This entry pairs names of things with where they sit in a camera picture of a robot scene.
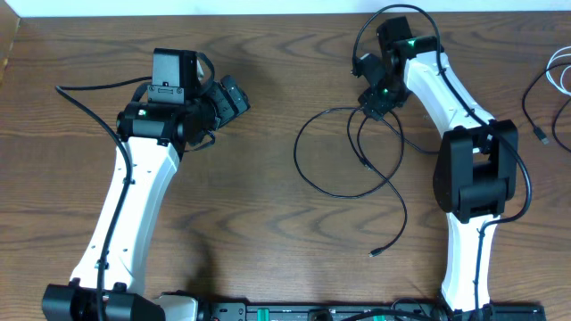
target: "wooden tabletop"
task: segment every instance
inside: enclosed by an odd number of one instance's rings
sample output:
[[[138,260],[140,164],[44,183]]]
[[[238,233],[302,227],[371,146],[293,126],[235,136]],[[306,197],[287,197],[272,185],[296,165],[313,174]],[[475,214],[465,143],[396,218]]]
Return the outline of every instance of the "wooden tabletop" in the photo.
[[[357,106],[364,79],[350,75],[354,38],[368,14],[25,19],[0,88],[0,319],[42,319],[49,283],[66,284],[78,264],[111,182],[112,140],[55,85],[99,85],[151,74],[153,49],[204,52],[218,78],[233,75],[252,108],[217,133],[214,147],[188,154],[162,203],[146,277],[146,295],[177,289],[250,301],[383,302],[433,299],[446,266],[448,230],[432,191],[434,156],[405,149],[392,180],[409,224],[390,241],[402,208],[388,188],[359,200],[326,197],[293,162],[303,123],[327,108]],[[429,24],[408,14],[416,35]],[[519,151],[534,183],[532,207],[494,236],[490,292],[495,301],[539,301],[549,320],[571,318],[571,155],[542,145],[520,109],[521,94],[550,55],[569,44],[565,12],[435,14],[456,74],[497,119],[519,128]],[[373,23],[361,53],[378,53]],[[110,124],[135,86],[73,93]],[[548,132],[565,101],[542,80],[529,111]],[[439,136],[411,97],[397,111],[408,138],[438,148]],[[300,165],[338,193],[365,191],[379,178],[354,157],[347,113],[311,125]],[[571,143],[571,118],[560,120]],[[384,173],[399,141],[369,122],[363,145]],[[505,215],[523,203],[516,196]]]

